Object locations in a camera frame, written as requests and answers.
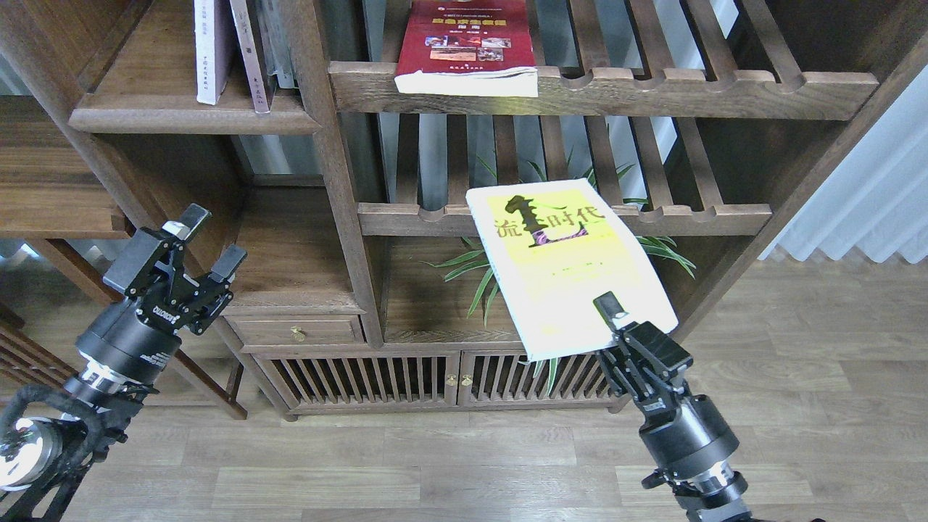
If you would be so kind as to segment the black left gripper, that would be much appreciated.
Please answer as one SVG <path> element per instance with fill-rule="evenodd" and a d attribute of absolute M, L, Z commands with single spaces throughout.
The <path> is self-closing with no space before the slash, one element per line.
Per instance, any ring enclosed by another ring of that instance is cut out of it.
<path fill-rule="evenodd" d="M 137 229 L 104 274 L 104 282 L 127 297 L 153 291 L 169 305 L 181 300 L 173 329 L 202 334 L 232 300 L 230 283 L 247 257 L 246 250 L 230 245 L 209 273 L 196 278 L 198 287 L 189 294 L 194 284 L 182 282 L 186 247 L 211 217 L 206 208 L 190 204 L 178 220 L 169 220 L 156 231 Z M 76 340 L 87 360 L 140 384 L 155 383 L 180 346 L 181 338 L 172 329 L 161 331 L 143 323 L 136 301 L 130 299 L 109 305 Z"/>

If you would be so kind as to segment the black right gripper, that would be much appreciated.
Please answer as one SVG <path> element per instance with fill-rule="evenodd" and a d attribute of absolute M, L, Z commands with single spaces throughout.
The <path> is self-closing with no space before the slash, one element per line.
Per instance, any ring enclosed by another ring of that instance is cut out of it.
<path fill-rule="evenodd" d="M 613 333 L 613 344 L 597 350 L 601 370 L 616 394 L 630 394 L 645 416 L 639 435 L 658 468 L 643 488 L 726 488 L 741 484 L 728 459 L 739 440 L 706 394 L 690 396 L 684 373 L 692 355 L 652 323 L 619 327 L 626 314 L 611 291 L 593 299 Z M 677 401 L 663 396 L 685 396 Z"/>

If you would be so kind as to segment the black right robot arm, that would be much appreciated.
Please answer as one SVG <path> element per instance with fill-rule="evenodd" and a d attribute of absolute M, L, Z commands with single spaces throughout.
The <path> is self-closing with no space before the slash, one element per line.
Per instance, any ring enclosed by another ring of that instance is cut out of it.
<path fill-rule="evenodd" d="M 639 435 L 657 467 L 641 485 L 667 484 L 692 521 L 751 521 L 743 475 L 728 459 L 739 440 L 706 394 L 685 380 L 692 356 L 652 323 L 633 323 L 613 293 L 594 306 L 613 333 L 597 359 L 616 394 L 629 394 L 645 420 Z"/>

